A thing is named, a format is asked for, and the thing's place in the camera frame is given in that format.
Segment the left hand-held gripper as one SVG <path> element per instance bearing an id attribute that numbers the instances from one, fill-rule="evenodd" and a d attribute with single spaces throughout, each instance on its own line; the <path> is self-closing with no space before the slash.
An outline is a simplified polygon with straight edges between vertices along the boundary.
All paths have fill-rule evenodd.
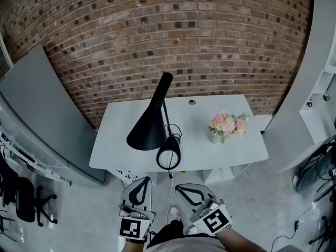
<path id="1" fill-rule="evenodd" d="M 152 181 L 146 176 L 127 186 L 121 195 L 119 209 L 119 236 L 127 240 L 144 242 L 152 226 Z"/>

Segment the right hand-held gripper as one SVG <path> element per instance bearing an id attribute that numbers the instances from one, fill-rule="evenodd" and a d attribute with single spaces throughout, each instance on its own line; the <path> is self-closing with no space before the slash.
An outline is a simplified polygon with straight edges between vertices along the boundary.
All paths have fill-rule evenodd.
<path id="1" fill-rule="evenodd" d="M 205 185 L 185 183 L 175 186 L 175 193 L 190 215 L 197 213 L 193 221 L 202 233 L 216 236 L 232 225 L 232 218 L 229 215 L 222 199 L 214 196 L 214 193 Z"/>

